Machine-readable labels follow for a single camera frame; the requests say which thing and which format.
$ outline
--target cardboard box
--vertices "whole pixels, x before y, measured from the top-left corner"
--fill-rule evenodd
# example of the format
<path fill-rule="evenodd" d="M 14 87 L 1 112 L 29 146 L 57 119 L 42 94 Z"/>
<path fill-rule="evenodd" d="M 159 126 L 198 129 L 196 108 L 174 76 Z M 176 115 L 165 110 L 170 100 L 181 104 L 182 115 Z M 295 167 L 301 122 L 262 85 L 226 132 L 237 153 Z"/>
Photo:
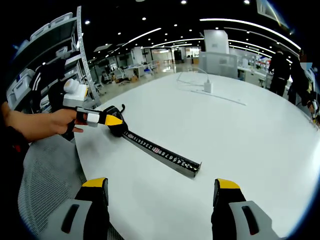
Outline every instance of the cardboard box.
<path fill-rule="evenodd" d="M 138 77 L 137 77 L 137 76 L 133 76 L 133 77 L 131 78 L 131 82 L 132 82 L 132 83 L 135 83 L 136 81 L 138 81 Z"/>

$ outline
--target desk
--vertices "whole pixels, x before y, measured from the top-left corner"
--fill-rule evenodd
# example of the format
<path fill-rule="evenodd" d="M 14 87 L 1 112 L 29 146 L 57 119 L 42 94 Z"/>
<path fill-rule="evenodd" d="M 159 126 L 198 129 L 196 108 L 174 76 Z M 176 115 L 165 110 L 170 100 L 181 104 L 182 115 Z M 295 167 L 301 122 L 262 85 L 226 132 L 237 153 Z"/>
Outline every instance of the desk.
<path fill-rule="evenodd" d="M 137 77 L 138 77 L 138 79 L 140 80 L 140 76 L 141 76 L 140 69 L 142 69 L 142 72 L 143 72 L 143 74 L 144 74 L 146 67 L 148 67 L 148 69 L 151 71 L 151 73 L 154 74 L 154 71 L 152 70 L 151 66 L 152 66 L 151 63 L 141 64 L 141 65 L 138 65 L 138 66 L 128 67 L 128 68 L 126 68 L 124 71 L 138 69 L 138 76 L 137 76 Z"/>
<path fill-rule="evenodd" d="M 259 72 L 257 70 L 253 70 L 251 68 L 246 68 L 246 67 L 242 67 L 242 66 L 238 66 L 237 67 L 238 71 L 244 71 L 244 81 L 257 85 L 257 86 L 261 86 L 260 84 L 260 79 L 261 78 L 266 78 L 266 74 Z"/>
<path fill-rule="evenodd" d="M 108 178 L 110 222 L 124 239 L 212 240 L 214 180 L 236 182 L 247 200 L 287 236 L 307 208 L 320 168 L 320 131 L 297 107 L 253 84 L 209 75 L 214 94 L 181 86 L 179 73 L 153 80 L 98 107 L 120 107 L 129 129 L 192 161 L 194 179 L 174 171 L 107 126 L 75 133 L 87 179 Z M 180 80 L 205 82 L 203 73 Z"/>

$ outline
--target black clothing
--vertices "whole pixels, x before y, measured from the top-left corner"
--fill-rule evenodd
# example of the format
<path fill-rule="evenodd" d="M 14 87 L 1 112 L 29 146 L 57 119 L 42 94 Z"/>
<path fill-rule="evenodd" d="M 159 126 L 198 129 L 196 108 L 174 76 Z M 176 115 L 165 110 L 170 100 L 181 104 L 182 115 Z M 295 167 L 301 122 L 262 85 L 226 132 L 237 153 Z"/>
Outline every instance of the black clothing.
<path fill-rule="evenodd" d="M 274 76 L 270 85 L 270 91 L 282 97 L 284 95 L 286 85 L 287 80 Z"/>
<path fill-rule="evenodd" d="M 32 108 L 34 111 L 40 110 L 40 101 L 42 99 L 41 90 L 47 87 L 56 79 L 65 77 L 65 59 L 58 59 L 54 63 L 40 66 L 29 83 L 32 96 Z"/>
<path fill-rule="evenodd" d="M 0 106 L 7 101 L 5 92 L 0 93 Z M 3 235 L 8 234 L 10 239 L 33 239 L 24 226 L 18 209 L 18 195 L 23 176 L 23 162 L 29 145 L 24 136 L 13 127 L 6 127 L 4 116 L 0 111 L 0 132 L 2 143 L 2 207 L 6 209 L 2 227 Z"/>
<path fill-rule="evenodd" d="M 302 105 L 306 106 L 308 101 L 313 100 L 313 97 L 312 94 L 308 92 L 309 80 L 305 71 L 302 69 L 298 58 L 292 60 L 291 78 L 292 84 L 288 92 L 289 102 L 296 105 L 296 94 L 299 94 Z"/>
<path fill-rule="evenodd" d="M 274 71 L 270 91 L 283 96 L 287 81 L 290 78 L 290 65 L 285 56 L 277 52 L 272 58 L 269 66 L 269 72 Z"/>
<path fill-rule="evenodd" d="M 269 72 L 272 70 L 274 71 L 273 76 L 276 78 L 282 78 L 286 81 L 290 78 L 290 65 L 282 53 L 277 52 L 271 59 Z"/>

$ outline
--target chair backrest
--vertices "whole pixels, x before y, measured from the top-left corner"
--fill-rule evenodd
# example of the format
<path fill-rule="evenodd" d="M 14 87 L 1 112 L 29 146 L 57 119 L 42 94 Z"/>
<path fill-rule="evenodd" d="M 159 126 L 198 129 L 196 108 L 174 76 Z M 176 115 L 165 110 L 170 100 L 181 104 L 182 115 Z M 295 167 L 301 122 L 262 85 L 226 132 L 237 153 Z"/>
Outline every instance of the chair backrest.
<path fill-rule="evenodd" d="M 47 227 L 49 215 L 74 199 L 86 181 L 76 145 L 60 135 L 33 142 L 24 158 L 19 213 L 35 235 Z"/>
<path fill-rule="evenodd" d="M 121 68 L 114 70 L 113 74 L 116 76 L 117 79 L 125 78 L 125 72 Z"/>

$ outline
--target white cable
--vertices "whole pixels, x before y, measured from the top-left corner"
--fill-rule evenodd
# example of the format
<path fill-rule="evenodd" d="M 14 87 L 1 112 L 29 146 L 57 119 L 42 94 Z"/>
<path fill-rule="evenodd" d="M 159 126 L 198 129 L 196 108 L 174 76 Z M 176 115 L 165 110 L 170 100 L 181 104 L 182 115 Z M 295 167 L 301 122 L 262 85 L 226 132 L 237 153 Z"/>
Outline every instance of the white cable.
<path fill-rule="evenodd" d="M 191 66 L 191 69 L 198 69 L 198 70 L 203 71 L 203 72 L 206 74 L 206 80 L 207 80 L 207 81 L 210 81 L 210 80 L 209 80 L 209 75 L 208 75 L 208 73 L 207 73 L 205 70 L 203 70 L 203 69 L 201 69 L 201 68 L 199 68 L 199 67 L 196 67 L 196 66 Z M 182 73 L 183 73 L 183 71 L 179 74 L 178 78 L 176 79 L 177 82 L 181 82 L 181 83 L 184 83 L 184 84 L 190 84 L 190 85 L 192 85 L 192 86 L 198 86 L 198 87 L 203 87 L 203 86 L 204 86 L 203 84 L 194 84 L 194 83 L 191 83 L 191 82 L 187 82 L 187 81 L 182 81 L 182 80 L 180 80 L 180 76 L 181 76 Z"/>

